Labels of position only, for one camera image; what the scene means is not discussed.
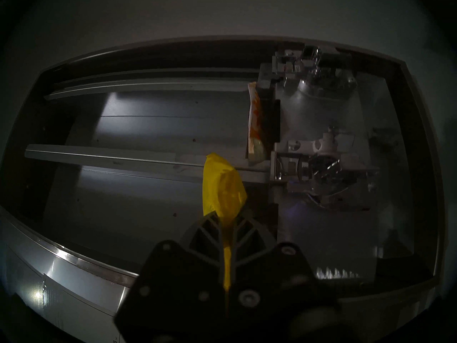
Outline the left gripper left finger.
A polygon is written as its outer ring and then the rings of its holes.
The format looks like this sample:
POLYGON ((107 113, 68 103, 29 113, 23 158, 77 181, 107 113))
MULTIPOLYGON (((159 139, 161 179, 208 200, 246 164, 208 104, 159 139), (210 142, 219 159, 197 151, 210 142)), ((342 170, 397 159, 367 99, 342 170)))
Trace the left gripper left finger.
POLYGON ((113 321, 125 342, 220 342, 226 318, 222 228, 212 212, 156 243, 113 321))

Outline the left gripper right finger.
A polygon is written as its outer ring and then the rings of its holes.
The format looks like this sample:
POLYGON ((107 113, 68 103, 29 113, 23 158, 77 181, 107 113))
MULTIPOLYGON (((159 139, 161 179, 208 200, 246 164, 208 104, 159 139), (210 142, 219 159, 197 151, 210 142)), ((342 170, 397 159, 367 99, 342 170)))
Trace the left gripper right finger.
POLYGON ((228 299, 228 336, 234 342, 299 342, 291 324, 316 306, 318 286, 297 245, 277 243, 251 217, 236 218, 228 299))

